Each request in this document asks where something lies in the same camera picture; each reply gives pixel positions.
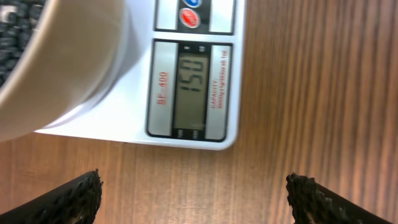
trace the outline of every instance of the bowl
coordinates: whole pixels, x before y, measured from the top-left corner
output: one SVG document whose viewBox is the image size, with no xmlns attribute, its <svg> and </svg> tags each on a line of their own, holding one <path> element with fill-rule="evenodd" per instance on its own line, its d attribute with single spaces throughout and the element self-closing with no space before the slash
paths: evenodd
<svg viewBox="0 0 398 224">
<path fill-rule="evenodd" d="M 88 99 L 116 55 L 123 15 L 124 0 L 47 0 L 0 87 L 0 141 L 40 129 Z"/>
</svg>

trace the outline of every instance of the red button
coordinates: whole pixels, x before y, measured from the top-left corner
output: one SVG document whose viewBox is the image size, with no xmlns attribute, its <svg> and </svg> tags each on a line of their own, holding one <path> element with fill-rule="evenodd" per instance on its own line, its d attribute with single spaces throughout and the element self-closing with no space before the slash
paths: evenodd
<svg viewBox="0 0 398 224">
<path fill-rule="evenodd" d="M 180 10 L 181 22 L 189 28 L 197 28 L 200 25 L 199 15 L 192 9 L 184 8 Z"/>
</svg>

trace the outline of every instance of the wood grain surface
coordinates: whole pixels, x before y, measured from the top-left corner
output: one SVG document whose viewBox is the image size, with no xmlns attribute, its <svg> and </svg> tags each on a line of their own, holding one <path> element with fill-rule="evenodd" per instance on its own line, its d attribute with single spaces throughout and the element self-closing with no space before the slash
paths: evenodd
<svg viewBox="0 0 398 224">
<path fill-rule="evenodd" d="M 225 151 L 30 134 L 0 144 L 0 213 L 99 169 L 96 223 L 293 223 L 292 171 L 398 223 L 396 0 L 248 0 Z"/>
</svg>

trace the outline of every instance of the white scale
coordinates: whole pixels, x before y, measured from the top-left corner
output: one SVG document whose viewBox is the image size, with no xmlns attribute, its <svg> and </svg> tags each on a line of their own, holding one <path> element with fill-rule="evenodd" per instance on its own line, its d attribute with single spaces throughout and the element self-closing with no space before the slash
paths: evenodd
<svg viewBox="0 0 398 224">
<path fill-rule="evenodd" d="M 127 0 L 108 80 L 86 103 L 37 132 L 229 147 L 238 133 L 245 3 Z"/>
</svg>

